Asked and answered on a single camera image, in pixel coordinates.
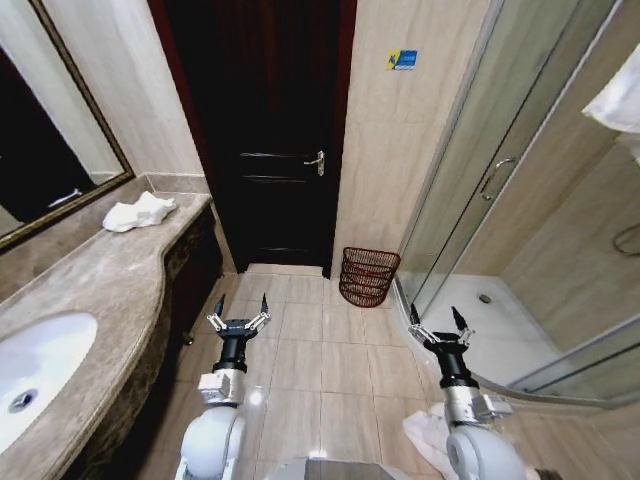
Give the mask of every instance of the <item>folded towel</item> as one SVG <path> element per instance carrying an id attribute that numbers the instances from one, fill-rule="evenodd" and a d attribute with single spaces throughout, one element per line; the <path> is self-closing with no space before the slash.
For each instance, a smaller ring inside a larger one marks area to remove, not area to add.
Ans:
<path id="1" fill-rule="evenodd" d="M 102 221 L 102 226 L 112 232 L 126 232 L 134 227 L 158 225 L 177 207 L 173 198 L 164 200 L 143 192 L 134 204 L 116 203 Z"/>
<path id="2" fill-rule="evenodd" d="M 444 404 L 436 403 L 429 412 L 417 411 L 402 421 L 404 433 L 420 455 L 438 470 L 446 480 L 458 480 L 449 463 L 447 437 L 449 428 L 444 418 Z"/>
<path id="3" fill-rule="evenodd" d="M 612 130 L 640 133 L 640 44 L 582 113 Z"/>

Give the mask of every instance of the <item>shower drain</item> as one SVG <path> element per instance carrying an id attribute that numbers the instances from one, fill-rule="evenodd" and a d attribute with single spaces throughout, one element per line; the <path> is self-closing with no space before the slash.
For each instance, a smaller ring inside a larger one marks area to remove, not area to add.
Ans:
<path id="1" fill-rule="evenodd" d="M 487 305 L 493 301 L 489 295 L 485 295 L 484 293 L 481 293 L 480 295 L 478 295 L 478 300 L 480 300 L 482 303 L 485 303 Z"/>
<path id="2" fill-rule="evenodd" d="M 30 388 L 29 390 L 22 392 L 16 398 L 13 399 L 9 405 L 9 413 L 18 413 L 31 405 L 31 402 L 38 396 L 38 390 Z"/>

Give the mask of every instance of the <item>dark wooden door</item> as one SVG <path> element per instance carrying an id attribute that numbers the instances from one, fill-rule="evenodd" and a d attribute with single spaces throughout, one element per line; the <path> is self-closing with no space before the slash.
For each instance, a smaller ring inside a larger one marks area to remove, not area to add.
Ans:
<path id="1" fill-rule="evenodd" d="M 261 262 L 328 273 L 355 0 L 164 0 L 160 13 L 154 3 L 238 270 Z M 311 163 L 320 156 L 324 168 Z"/>

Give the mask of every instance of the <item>mirror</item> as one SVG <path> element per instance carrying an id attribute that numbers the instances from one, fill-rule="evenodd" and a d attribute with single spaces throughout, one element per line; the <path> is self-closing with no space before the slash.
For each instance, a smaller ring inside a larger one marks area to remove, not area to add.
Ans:
<path id="1" fill-rule="evenodd" d="M 0 6 L 0 251 L 133 177 L 40 0 Z"/>

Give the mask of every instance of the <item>door frame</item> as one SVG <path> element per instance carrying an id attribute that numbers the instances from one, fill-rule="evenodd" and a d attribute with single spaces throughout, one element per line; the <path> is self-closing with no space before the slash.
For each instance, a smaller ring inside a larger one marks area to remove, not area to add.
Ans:
<path id="1" fill-rule="evenodd" d="M 338 58 L 336 62 L 336 83 L 334 92 L 334 118 L 331 129 L 331 145 L 329 154 L 335 158 L 334 162 L 329 162 L 326 175 L 329 179 L 327 182 L 329 191 L 326 204 L 326 219 L 329 224 L 327 228 L 327 238 L 324 240 L 326 252 L 322 261 L 322 275 L 326 278 L 331 276 L 331 264 L 333 260 L 333 245 L 335 238 L 335 227 L 338 214 L 338 194 L 340 189 L 340 173 L 342 171 L 342 151 L 344 146 L 344 132 L 347 116 L 347 102 L 349 96 L 349 83 L 351 79 L 351 55 L 353 50 L 353 36 L 356 25 L 356 10 L 358 0 L 339 0 L 340 15 L 338 25 Z M 193 97 L 189 89 L 187 77 L 184 67 L 180 60 L 178 49 L 171 31 L 171 24 L 164 7 L 163 0 L 147 0 L 151 16 L 156 26 L 160 43 L 171 71 L 171 76 L 178 92 L 178 97 L 182 103 L 187 124 L 196 146 L 196 151 L 200 157 L 200 164 L 205 173 L 205 178 L 213 197 L 214 204 L 216 200 L 216 192 L 213 184 L 216 171 L 214 162 L 214 151 L 208 151 L 204 140 L 204 133 L 200 125 L 200 120 L 196 113 Z M 220 220 L 222 213 L 217 212 Z M 236 265 L 242 264 L 238 260 L 238 252 L 234 255 L 230 252 Z"/>

